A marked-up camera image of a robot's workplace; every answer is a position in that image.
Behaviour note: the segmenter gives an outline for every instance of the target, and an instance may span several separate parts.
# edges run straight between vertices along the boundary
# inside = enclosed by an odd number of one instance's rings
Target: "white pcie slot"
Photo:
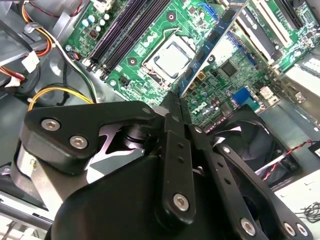
[[[262,17],[265,20],[274,34],[278,37],[280,42],[283,44],[285,48],[290,47],[293,44],[293,41],[290,38],[290,34],[282,25],[281,22],[278,21],[274,13],[269,8],[268,4],[265,0],[251,0],[256,9],[261,13]]]

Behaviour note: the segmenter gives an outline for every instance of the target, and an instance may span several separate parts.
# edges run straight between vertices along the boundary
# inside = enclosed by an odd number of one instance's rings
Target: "green circuit board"
[[[150,59],[156,55],[163,45],[173,38],[175,40],[180,38],[179,41],[185,42],[191,49],[193,46],[194,52],[197,51],[202,45],[206,34],[215,25],[215,20],[201,6],[201,3],[209,4],[209,1],[172,0],[140,37],[134,47],[108,75],[105,82],[125,100],[143,101],[150,106],[159,105],[176,82],[170,81],[169,84],[168,82],[165,84],[163,81],[159,82],[146,66],[153,64]],[[111,16],[110,21],[95,39],[88,37],[88,34],[90,30],[95,28],[96,23],[89,27],[84,27],[82,21],[88,19],[90,15],[94,15],[97,20],[101,19],[103,14],[97,12],[93,4],[90,3],[66,44],[70,45],[75,52],[80,53],[83,57],[87,57],[98,43],[102,34],[108,30],[112,17],[117,15],[124,2],[126,0],[118,0],[117,5],[110,9],[108,12]],[[284,48],[281,46],[268,26],[264,24],[256,9],[250,4],[248,7],[271,41],[279,46],[283,57],[275,65],[278,64],[277,69],[283,72],[320,43],[318,36],[315,34],[310,36],[317,22],[309,7],[304,4],[297,12],[305,25],[300,30],[292,29],[274,0],[269,0],[267,4],[290,33],[293,42],[290,47]],[[221,16],[224,11],[221,5],[210,4],[210,6]],[[203,128],[214,126],[222,121],[228,113],[235,110],[238,104],[234,101],[233,95],[243,88],[246,88],[253,97],[252,101],[246,103],[255,111],[263,109],[265,102],[259,95],[259,90],[263,86],[272,88],[276,78],[275,72],[268,66],[262,55],[257,52],[257,49],[251,45],[252,43],[244,32],[236,26],[232,27],[231,31],[242,46],[252,53],[256,66],[248,60],[227,36],[222,39],[213,52],[216,57],[215,61],[206,64],[201,76],[198,75],[187,93],[182,96],[188,102],[192,122]],[[172,56],[172,59],[167,58],[168,62],[170,62],[168,65],[175,66],[181,61],[178,58],[175,61],[174,56]]]
[[[65,46],[71,46],[73,52],[76,52],[81,57],[87,57],[103,34],[108,30],[108,27],[124,6],[125,2],[126,0],[116,0],[112,8],[106,12],[98,11],[94,3],[90,2],[79,22],[74,27],[74,31],[67,39]]]
[[[267,1],[267,4],[276,18],[279,20],[279,22],[288,31],[293,42],[291,46],[287,48],[283,47],[278,42],[277,38],[274,36],[270,28],[264,23],[263,19],[259,15],[258,11],[253,7],[253,5],[248,4],[248,7],[259,24],[262,26],[268,37],[271,39],[271,41],[279,46],[279,50],[282,53],[282,58],[276,61],[276,64],[278,64],[278,70],[280,72],[285,72],[293,64],[298,62],[307,53],[309,53],[310,50],[320,44],[320,37],[316,35],[314,30],[314,27],[318,26],[319,24],[310,8],[308,7],[307,3],[304,3],[296,10],[298,16],[304,23],[304,26],[300,29],[294,29],[289,25],[288,21],[286,20],[274,0]]]

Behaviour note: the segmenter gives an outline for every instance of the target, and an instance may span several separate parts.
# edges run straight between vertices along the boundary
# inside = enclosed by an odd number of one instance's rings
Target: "microchip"
[[[216,70],[210,69],[209,71],[214,77],[218,76],[218,72]]]
[[[221,70],[230,78],[232,77],[236,72],[237,69],[235,66],[228,60],[226,61],[222,66]]]
[[[198,76],[197,76],[200,80],[203,80],[203,79],[205,79],[206,78],[206,75],[205,75],[205,73],[203,72],[203,71],[201,71],[201,72],[199,72],[198,73]]]
[[[98,33],[95,30],[91,30],[91,32],[89,33],[89,35],[93,38],[96,39],[98,37]]]
[[[206,52],[204,50],[200,50],[197,55],[195,56],[195,59],[200,62],[201,60],[204,59]]]
[[[236,14],[235,10],[228,9],[223,14],[223,16],[221,18],[221,21],[224,22],[225,24],[227,24],[227,23],[231,22],[231,20],[232,20],[232,18],[234,17],[235,14]]]
[[[189,8],[189,13],[194,14],[196,9],[192,6]]]
[[[220,33],[218,31],[214,30],[213,33],[211,33],[211,35],[208,38],[209,42],[213,44],[219,37],[219,34]]]

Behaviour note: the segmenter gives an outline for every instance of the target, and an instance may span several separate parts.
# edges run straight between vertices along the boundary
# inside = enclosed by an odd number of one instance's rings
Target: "black ram slot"
[[[152,22],[162,13],[171,0],[153,0],[150,6],[140,16],[138,21],[129,30],[118,46],[113,50],[113,54],[104,62],[105,72],[109,74],[135,45],[142,34],[148,29]]]
[[[148,0],[130,0],[123,8],[119,16],[113,21],[109,30],[93,49],[90,59],[99,63],[109,48],[121,37],[123,31],[137,17]]]
[[[304,23],[301,21],[299,16],[297,15],[295,9],[291,6],[291,4],[287,0],[274,0],[285,19],[288,21],[290,26],[293,29],[300,29],[304,26]]]

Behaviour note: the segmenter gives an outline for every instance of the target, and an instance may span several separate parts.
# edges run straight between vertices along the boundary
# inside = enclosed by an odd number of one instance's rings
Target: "integrated circuit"
[[[232,77],[236,72],[236,67],[228,60],[226,61],[222,66],[221,70],[230,78]]]

